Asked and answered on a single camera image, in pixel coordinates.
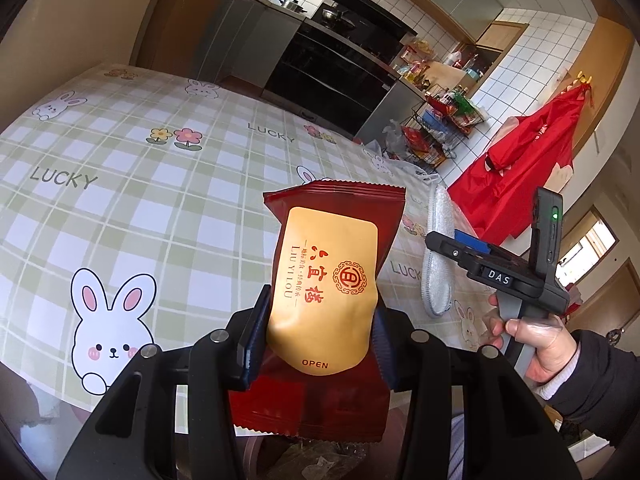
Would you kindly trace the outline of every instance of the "red circular logo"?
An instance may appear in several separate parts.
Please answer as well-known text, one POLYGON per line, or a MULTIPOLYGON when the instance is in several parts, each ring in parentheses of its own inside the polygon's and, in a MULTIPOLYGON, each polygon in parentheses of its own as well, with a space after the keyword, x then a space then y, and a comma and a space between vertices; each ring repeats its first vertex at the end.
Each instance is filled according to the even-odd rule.
POLYGON ((367 277, 356 262, 342 262, 334 270, 334 283, 340 292, 360 294, 367 286, 367 277))

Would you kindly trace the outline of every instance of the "window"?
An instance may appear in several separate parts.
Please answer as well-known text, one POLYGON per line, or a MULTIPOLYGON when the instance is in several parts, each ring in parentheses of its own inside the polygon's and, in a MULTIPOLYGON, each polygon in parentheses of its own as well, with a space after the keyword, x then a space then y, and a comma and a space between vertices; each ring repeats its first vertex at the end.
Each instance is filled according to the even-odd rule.
POLYGON ((618 240, 592 208, 562 238, 556 277, 566 286, 576 283, 607 254, 618 240))

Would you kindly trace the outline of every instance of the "white cuff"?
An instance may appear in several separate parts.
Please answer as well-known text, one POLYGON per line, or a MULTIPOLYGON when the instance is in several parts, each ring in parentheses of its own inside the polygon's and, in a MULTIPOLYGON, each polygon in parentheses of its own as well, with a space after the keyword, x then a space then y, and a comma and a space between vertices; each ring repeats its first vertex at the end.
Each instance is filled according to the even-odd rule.
POLYGON ((574 373, 574 370, 576 365, 578 364, 579 358, 580 358, 580 343, 578 343, 578 348, 575 351, 574 356, 566 364, 566 366, 562 370, 560 370, 558 375, 556 375, 548 383, 542 384, 541 386, 534 388, 533 389, 534 393, 538 394, 540 397, 542 397, 545 400, 549 400, 551 397, 553 397, 556 394, 556 392, 560 389, 560 386, 562 386, 567 381, 567 379, 571 377, 571 374, 574 373))

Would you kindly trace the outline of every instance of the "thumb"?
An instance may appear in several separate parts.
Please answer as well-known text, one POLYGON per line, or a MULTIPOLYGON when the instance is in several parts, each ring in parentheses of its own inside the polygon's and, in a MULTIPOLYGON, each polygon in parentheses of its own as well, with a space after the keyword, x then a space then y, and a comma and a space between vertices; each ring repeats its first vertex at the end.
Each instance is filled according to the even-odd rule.
POLYGON ((548 319, 510 319, 504 328, 516 341, 541 349, 553 344, 564 325, 553 316, 548 319))

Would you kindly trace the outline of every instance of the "human hand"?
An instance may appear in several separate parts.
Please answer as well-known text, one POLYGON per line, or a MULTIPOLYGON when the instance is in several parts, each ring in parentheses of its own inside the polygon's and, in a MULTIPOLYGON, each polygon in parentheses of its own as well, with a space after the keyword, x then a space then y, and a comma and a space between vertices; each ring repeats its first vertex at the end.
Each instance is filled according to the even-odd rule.
MULTIPOLYGON (((489 304, 498 306, 495 294, 489 297, 489 304)), ((549 315, 548 319, 510 319, 505 323, 500 319, 498 309, 492 310, 482 320, 487 327, 482 344, 491 344, 502 348, 502 333, 507 332, 524 344, 536 348, 526 376, 539 383, 548 383, 574 356, 578 348, 558 316, 549 315)))

